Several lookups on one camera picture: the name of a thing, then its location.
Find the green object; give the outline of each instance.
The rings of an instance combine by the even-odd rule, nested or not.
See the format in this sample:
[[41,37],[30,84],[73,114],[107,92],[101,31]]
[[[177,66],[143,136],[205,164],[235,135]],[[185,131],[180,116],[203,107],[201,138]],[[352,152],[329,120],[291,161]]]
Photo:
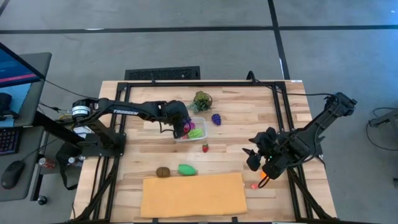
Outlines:
[[195,168],[190,165],[180,164],[178,165],[178,172],[181,175],[195,175],[197,173],[197,170],[195,170]]
[[203,135],[203,130],[195,128],[188,133],[188,138],[190,139],[200,138],[202,135]]
[[213,99],[211,96],[203,91],[199,91],[196,92],[193,103],[189,105],[188,108],[194,113],[198,113],[201,111],[210,110],[211,104],[213,104]]

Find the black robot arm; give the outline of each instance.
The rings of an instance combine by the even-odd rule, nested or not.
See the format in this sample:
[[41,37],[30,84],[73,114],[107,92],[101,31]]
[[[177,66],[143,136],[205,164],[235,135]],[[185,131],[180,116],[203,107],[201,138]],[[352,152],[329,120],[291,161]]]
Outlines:
[[319,135],[337,118],[353,114],[356,103],[354,99],[336,93],[326,97],[324,110],[304,128],[280,134],[274,128],[268,128],[266,132],[257,133],[249,141],[257,145],[258,153],[243,149],[249,154],[247,163],[250,169],[258,170],[261,157],[265,157],[266,163],[262,170],[268,178],[276,179],[286,168],[309,161],[317,153],[317,146],[323,139]]
[[159,121],[173,125],[174,138],[180,138],[185,134],[184,122],[190,119],[184,103],[175,100],[129,103],[107,98],[87,98],[74,102],[72,108],[72,118],[80,126],[89,126],[90,123],[105,114],[138,116],[145,121]]

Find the keyboard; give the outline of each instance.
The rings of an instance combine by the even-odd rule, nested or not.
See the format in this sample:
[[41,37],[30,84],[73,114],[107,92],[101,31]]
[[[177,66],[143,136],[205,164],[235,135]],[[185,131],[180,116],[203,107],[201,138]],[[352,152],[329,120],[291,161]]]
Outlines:
[[0,129],[0,156],[18,152],[22,128]]
[[126,70],[125,80],[199,80],[200,68],[175,67],[175,68],[150,68]]

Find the small succulent plant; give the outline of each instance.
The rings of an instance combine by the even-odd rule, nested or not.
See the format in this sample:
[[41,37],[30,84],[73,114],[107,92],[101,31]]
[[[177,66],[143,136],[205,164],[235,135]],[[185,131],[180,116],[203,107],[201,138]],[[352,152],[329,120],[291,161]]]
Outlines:
[[211,96],[203,91],[199,91],[195,94],[193,103],[189,106],[194,113],[199,113],[201,111],[206,111],[211,108],[213,99]]

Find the computer mouse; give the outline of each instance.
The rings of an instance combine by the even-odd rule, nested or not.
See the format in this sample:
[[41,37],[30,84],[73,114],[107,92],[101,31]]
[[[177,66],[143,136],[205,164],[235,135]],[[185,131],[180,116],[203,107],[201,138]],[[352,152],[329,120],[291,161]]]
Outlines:
[[24,170],[25,163],[23,161],[12,162],[1,176],[1,186],[4,189],[11,189],[15,187]]

